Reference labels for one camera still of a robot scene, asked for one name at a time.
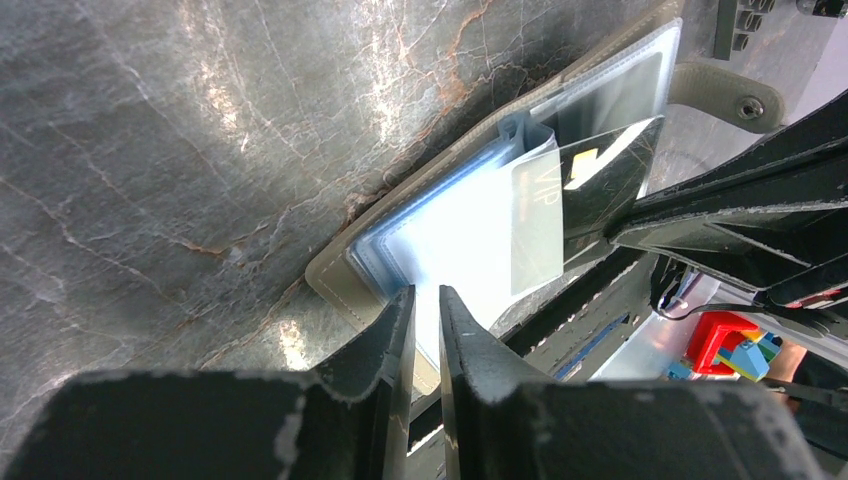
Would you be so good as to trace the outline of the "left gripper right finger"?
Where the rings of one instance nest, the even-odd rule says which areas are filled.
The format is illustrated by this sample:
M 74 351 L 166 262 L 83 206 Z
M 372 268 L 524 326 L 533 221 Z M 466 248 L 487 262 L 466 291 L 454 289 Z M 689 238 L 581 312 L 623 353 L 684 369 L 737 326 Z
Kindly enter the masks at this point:
M 439 290 L 450 479 L 820 479 L 763 388 L 717 381 L 565 383 Z

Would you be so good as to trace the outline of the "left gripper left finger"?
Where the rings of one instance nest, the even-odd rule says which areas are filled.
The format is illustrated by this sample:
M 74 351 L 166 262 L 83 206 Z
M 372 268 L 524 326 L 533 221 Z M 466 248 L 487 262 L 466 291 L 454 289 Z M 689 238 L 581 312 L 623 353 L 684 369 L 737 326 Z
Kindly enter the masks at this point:
M 415 290 L 307 371 L 89 372 L 42 409 L 9 479 L 400 479 Z

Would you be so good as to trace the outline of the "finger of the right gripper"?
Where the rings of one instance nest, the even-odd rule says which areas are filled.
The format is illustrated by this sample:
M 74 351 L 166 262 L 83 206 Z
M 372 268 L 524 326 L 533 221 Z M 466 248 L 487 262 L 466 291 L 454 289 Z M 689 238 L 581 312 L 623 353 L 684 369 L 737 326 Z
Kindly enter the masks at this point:
M 638 201 L 607 235 L 749 290 L 846 287 L 847 96 Z

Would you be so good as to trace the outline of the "grey card holder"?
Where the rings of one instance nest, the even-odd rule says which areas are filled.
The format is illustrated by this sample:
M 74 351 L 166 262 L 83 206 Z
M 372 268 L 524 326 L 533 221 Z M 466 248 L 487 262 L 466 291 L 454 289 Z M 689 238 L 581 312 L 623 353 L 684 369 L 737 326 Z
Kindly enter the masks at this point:
M 664 116 L 683 105 L 751 133 L 774 131 L 773 87 L 705 63 L 677 61 L 683 5 L 659 1 L 542 85 L 499 108 L 392 189 L 306 270 L 308 284 L 356 328 L 415 289 L 412 385 L 439 385 L 438 289 L 457 290 L 492 326 L 531 294 L 510 290 L 511 169 L 554 146 Z

